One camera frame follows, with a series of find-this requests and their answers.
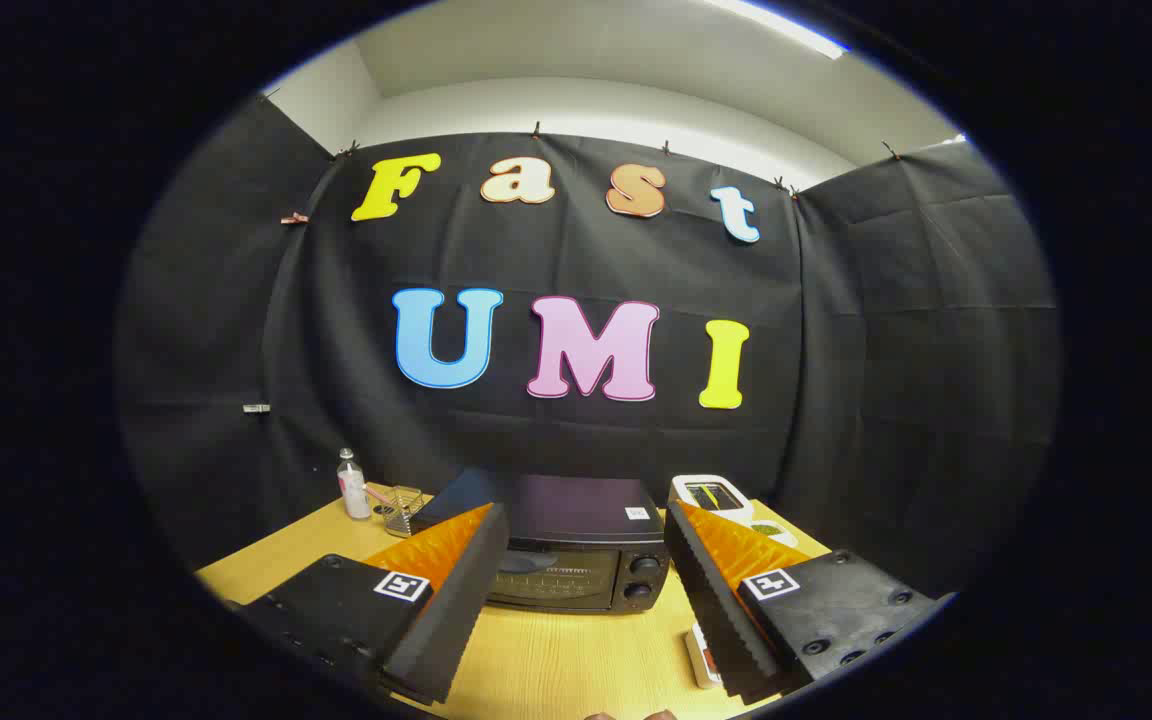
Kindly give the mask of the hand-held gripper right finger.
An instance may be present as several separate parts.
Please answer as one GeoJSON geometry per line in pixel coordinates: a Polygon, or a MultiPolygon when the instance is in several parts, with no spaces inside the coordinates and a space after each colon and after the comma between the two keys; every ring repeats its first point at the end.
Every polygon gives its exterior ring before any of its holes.
{"type": "Polygon", "coordinates": [[[809,556],[682,501],[666,544],[723,689],[746,705],[828,684],[945,606],[859,553],[809,556]]]}

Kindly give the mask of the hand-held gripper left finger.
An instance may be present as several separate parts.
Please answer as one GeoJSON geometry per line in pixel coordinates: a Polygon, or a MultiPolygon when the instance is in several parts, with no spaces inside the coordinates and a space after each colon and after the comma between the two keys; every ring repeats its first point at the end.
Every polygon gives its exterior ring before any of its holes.
{"type": "Polygon", "coordinates": [[[356,561],[326,553],[228,609],[262,638],[370,700],[448,698],[509,538],[484,503],[356,561]]]}

